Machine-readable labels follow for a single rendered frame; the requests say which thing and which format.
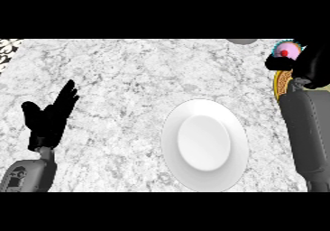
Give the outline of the black and white patterned object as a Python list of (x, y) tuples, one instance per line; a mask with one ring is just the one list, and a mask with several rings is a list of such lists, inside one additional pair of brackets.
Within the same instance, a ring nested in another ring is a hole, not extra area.
[(0, 75), (21, 44), (21, 39), (0, 39)]

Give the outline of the pink frosted cupcake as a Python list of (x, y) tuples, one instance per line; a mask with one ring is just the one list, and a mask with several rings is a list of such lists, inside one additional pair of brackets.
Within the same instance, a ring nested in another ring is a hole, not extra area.
[(291, 41), (279, 42), (272, 49), (273, 58), (288, 58), (295, 60), (298, 53), (301, 52), (300, 45)]

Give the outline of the grey round object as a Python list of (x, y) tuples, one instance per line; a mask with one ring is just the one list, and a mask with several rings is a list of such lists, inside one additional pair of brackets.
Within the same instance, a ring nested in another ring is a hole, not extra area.
[(248, 45), (257, 41), (257, 39), (226, 39), (226, 41), (235, 45)]

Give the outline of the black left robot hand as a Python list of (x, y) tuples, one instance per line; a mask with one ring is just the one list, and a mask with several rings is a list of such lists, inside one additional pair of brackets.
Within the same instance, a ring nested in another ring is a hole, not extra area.
[(27, 150), (35, 151), (40, 147), (52, 149), (61, 140), (66, 120), (73, 111), (76, 95), (74, 82), (68, 79), (54, 102), (45, 109), (30, 102), (20, 104), (24, 125), (30, 129)]

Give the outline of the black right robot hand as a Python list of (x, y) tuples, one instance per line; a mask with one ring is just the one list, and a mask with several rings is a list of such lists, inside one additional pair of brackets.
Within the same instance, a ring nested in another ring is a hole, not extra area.
[(330, 42), (322, 39), (291, 40), (300, 45), (301, 52), (295, 60), (273, 58), (272, 52), (265, 60), (267, 70), (290, 70), (293, 79), (306, 79), (304, 88), (322, 88), (330, 84)]

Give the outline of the white plate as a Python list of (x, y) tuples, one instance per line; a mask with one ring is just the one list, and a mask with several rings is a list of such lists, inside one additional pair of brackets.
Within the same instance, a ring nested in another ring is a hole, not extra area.
[(229, 189), (239, 180), (248, 159), (238, 118), (211, 100), (185, 101), (166, 117), (160, 150), (175, 179), (189, 189)]

